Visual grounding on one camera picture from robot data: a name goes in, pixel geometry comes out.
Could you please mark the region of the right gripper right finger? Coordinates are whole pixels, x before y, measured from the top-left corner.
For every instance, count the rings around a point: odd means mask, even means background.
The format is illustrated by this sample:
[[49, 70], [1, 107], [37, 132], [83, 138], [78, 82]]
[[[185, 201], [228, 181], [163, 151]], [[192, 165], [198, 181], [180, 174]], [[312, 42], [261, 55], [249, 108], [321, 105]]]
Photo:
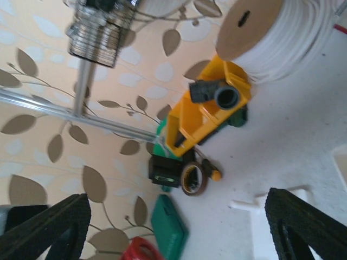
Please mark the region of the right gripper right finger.
[[271, 188], [265, 211], [279, 259], [346, 259], [346, 226], [289, 191]]

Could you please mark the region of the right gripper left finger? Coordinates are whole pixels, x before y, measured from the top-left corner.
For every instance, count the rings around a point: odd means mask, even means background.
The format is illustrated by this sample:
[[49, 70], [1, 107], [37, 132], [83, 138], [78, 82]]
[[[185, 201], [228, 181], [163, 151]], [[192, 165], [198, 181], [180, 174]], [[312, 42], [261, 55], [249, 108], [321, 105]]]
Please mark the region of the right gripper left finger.
[[1, 259], [79, 259], [91, 220], [87, 194], [48, 206], [1, 206]]

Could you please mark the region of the white spring tray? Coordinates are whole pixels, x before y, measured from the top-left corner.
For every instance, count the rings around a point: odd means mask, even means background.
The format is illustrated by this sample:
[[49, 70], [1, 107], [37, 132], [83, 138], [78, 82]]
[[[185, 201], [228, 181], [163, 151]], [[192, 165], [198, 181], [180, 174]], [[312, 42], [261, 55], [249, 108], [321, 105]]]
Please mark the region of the white spring tray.
[[332, 150], [332, 158], [339, 174], [342, 185], [346, 191], [347, 178], [346, 178], [346, 167], [347, 167], [347, 145], [342, 144]]

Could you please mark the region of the large red spring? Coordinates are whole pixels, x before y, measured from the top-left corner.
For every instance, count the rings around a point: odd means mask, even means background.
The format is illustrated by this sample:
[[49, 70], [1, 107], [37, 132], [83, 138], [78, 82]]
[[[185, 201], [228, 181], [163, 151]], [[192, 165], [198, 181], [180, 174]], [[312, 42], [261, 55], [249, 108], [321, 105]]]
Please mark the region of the large red spring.
[[163, 260], [160, 252], [146, 239], [135, 237], [123, 252], [121, 260]]

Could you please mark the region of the white peg base plate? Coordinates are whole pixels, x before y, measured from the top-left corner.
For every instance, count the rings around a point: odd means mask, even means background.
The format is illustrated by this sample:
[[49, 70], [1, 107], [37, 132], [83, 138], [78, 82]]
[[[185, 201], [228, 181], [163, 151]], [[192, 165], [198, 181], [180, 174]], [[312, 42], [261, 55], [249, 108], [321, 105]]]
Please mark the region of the white peg base plate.
[[248, 211], [250, 214], [254, 259], [279, 259], [265, 213], [267, 195], [268, 193], [254, 197], [252, 203], [232, 200], [229, 204], [231, 208]]

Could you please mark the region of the brown tape roll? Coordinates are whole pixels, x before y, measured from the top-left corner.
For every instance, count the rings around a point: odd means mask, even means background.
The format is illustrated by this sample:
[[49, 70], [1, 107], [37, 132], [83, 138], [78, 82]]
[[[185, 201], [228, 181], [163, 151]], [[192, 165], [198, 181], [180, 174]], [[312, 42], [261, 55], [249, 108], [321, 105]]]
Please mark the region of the brown tape roll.
[[201, 164], [190, 162], [181, 174], [181, 187], [187, 196], [199, 196], [207, 188], [208, 177]]

